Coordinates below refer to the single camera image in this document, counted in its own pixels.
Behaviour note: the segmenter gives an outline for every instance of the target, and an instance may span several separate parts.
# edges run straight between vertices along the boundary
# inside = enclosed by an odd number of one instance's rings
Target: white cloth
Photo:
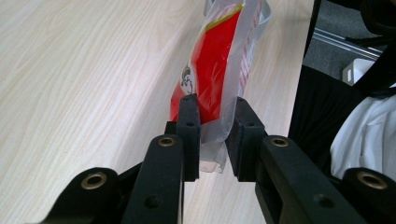
[[[349,115],[331,147],[332,175],[366,167],[396,181],[396,95],[364,99]]]

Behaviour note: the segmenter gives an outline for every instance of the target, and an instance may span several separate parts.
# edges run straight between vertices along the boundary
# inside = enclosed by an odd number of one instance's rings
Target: plastic packaging
[[[177,120],[180,98],[197,93],[202,122],[200,170],[221,172],[227,157],[223,142],[233,125],[236,97],[243,94],[255,44],[266,24],[259,25],[262,11],[268,13],[268,21],[270,10],[263,0],[216,0],[209,5],[172,96],[170,116]]]

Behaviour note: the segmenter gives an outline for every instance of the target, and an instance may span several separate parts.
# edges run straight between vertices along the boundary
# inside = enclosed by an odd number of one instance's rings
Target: light wood surface
[[[162,134],[205,1],[0,1],[0,223],[35,223],[92,167],[121,173]],[[313,0],[270,0],[245,98],[287,135]],[[254,184],[186,183],[185,223],[264,223]]]

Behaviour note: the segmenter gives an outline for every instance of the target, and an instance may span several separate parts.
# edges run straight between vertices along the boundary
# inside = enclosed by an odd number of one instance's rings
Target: logo
[[[195,73],[190,67],[190,64],[187,64],[181,74],[180,88],[186,95],[195,93]]]

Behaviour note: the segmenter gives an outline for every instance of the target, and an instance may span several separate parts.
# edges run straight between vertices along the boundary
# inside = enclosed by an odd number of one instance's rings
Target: red snack bag
[[[197,93],[203,171],[221,171],[224,166],[227,153],[223,142],[233,125],[237,96],[243,93],[248,78],[262,1],[213,3],[172,96],[170,119],[176,121],[180,99]]]
[[[183,71],[171,100],[171,120],[177,120],[181,97],[197,93],[201,122],[205,124],[220,116],[227,59],[243,5],[239,5],[217,21],[210,22],[198,38],[190,64]]]

